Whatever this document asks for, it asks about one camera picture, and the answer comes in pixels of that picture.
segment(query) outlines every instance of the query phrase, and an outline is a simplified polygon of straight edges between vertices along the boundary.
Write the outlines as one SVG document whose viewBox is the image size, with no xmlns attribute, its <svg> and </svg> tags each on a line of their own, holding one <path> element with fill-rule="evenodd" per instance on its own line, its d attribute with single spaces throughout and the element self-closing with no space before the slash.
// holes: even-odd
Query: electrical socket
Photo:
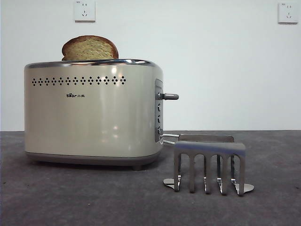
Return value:
<svg viewBox="0 0 301 226">
<path fill-rule="evenodd" d="M 75 22 L 95 22 L 95 0 L 76 0 L 73 9 Z"/>
<path fill-rule="evenodd" d="M 298 4 L 295 2 L 278 3 L 278 23 L 296 24 L 298 23 Z"/>
</svg>

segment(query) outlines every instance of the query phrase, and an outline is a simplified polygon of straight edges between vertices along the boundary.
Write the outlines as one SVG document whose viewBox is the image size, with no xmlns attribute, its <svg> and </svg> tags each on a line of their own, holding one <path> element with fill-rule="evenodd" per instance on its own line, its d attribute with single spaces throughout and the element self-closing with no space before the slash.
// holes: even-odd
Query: bread slice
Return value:
<svg viewBox="0 0 301 226">
<path fill-rule="evenodd" d="M 63 45 L 62 60 L 118 59 L 116 46 L 110 40 L 94 35 L 71 39 Z"/>
</svg>

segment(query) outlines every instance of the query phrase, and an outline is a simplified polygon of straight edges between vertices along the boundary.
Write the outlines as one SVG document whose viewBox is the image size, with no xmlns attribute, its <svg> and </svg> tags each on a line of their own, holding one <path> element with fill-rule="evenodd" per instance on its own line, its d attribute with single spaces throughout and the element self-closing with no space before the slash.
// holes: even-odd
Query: white wall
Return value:
<svg viewBox="0 0 301 226">
<path fill-rule="evenodd" d="M 24 129 L 24 66 L 85 34 L 163 69 L 180 95 L 164 129 L 301 129 L 301 25 L 277 24 L 277 3 L 97 0 L 96 23 L 79 24 L 72 0 L 2 0 L 1 130 Z"/>
</svg>

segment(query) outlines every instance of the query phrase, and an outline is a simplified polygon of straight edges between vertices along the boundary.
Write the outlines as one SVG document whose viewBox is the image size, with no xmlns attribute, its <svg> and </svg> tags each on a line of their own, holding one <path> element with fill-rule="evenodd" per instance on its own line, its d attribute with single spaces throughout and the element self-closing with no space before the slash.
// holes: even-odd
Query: dark gray surface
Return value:
<svg viewBox="0 0 301 226">
<path fill-rule="evenodd" d="M 247 147 L 244 197 L 221 196 L 212 181 L 204 193 L 196 158 L 196 192 L 189 193 L 188 159 L 178 193 L 164 187 L 173 176 L 173 150 L 142 171 L 130 167 L 33 162 L 23 132 L 1 132 L 3 226 L 63 225 L 298 225 L 301 222 L 301 131 L 194 131 L 233 135 Z"/>
</svg>

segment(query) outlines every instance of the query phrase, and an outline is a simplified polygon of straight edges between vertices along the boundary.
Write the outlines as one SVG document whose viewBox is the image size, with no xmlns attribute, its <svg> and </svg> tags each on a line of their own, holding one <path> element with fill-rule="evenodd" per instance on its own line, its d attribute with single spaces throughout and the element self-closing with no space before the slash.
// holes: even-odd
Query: cream toaster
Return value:
<svg viewBox="0 0 301 226">
<path fill-rule="evenodd" d="M 136 59 L 33 63 L 24 69 L 25 151 L 38 161 L 134 166 L 163 146 L 162 70 Z"/>
</svg>

